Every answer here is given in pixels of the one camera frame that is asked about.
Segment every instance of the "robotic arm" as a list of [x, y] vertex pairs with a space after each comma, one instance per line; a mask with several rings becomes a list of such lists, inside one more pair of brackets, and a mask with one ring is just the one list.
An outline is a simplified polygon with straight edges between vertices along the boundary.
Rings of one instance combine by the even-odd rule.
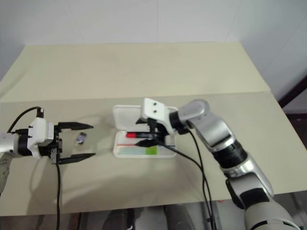
[[194, 100], [168, 113], [160, 102], [144, 99], [142, 119], [154, 119], [167, 131], [185, 134], [194, 128], [206, 148], [220, 164], [234, 204], [244, 209], [247, 230], [299, 230], [289, 213], [273, 200], [272, 186], [252, 156], [237, 141], [205, 100]]
[[32, 108], [24, 111], [15, 120], [8, 133], [0, 132], [0, 194], [6, 185], [13, 158], [33, 156], [40, 159], [42, 156], [48, 156], [52, 164], [67, 164], [95, 155], [95, 153], [82, 153], [71, 155], [69, 158], [61, 158], [62, 139], [59, 138], [59, 134], [62, 129], [81, 130], [93, 127], [78, 122], [59, 122], [54, 125], [44, 119], [44, 109], [40, 107], [37, 107], [36, 118], [28, 128], [11, 132], [18, 119], [30, 110]]

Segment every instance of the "table surface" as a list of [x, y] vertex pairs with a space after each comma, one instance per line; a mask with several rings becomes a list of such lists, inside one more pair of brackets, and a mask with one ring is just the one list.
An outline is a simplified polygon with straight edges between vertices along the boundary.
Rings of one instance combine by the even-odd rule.
[[[270, 92], [154, 97], [175, 107], [195, 98], [207, 100], [212, 110], [225, 119], [263, 169], [275, 193], [307, 189], [306, 149]], [[61, 134], [63, 155], [96, 152], [82, 162], [61, 166], [62, 213], [202, 201], [201, 174], [186, 159], [113, 156], [117, 132], [113, 106], [141, 102], [140, 97], [1, 103], [0, 130], [6, 130], [15, 115], [34, 105], [45, 108], [49, 121], [79, 121], [94, 126], [86, 131], [88, 138], [83, 146], [74, 143], [78, 132]], [[33, 116], [26, 115], [17, 127], [27, 126]], [[213, 199], [230, 198], [218, 164], [200, 141], [199, 144]], [[188, 134], [177, 137], [177, 148], [197, 159]], [[56, 168], [47, 157], [14, 159], [1, 195], [0, 215], [55, 213], [56, 191]]]
[[0, 89], [3, 102], [270, 90], [238, 42], [26, 46]]

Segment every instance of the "white plastic container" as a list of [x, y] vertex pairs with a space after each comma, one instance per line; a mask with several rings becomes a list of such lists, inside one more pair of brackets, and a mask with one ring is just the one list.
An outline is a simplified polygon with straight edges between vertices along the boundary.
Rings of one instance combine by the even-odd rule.
[[[170, 112], [177, 109], [168, 107]], [[127, 132], [149, 132], [147, 124], [135, 124], [141, 116], [139, 105], [116, 105], [113, 108], [116, 128], [113, 154], [118, 158], [172, 158], [176, 153], [163, 146], [138, 147], [134, 144], [144, 138], [127, 138]], [[175, 136], [166, 136], [165, 144], [176, 148]]]

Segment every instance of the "white wall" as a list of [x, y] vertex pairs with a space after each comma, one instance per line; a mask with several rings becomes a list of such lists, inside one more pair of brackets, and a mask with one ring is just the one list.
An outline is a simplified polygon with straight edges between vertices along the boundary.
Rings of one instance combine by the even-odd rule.
[[237, 40], [279, 99], [307, 74], [307, 1], [0, 0], [0, 78], [23, 45]]

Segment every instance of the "red marker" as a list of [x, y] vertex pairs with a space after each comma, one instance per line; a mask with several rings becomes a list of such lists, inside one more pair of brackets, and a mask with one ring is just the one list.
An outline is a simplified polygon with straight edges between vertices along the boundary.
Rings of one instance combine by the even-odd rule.
[[128, 132], [126, 138], [152, 138], [152, 134], [148, 132]]

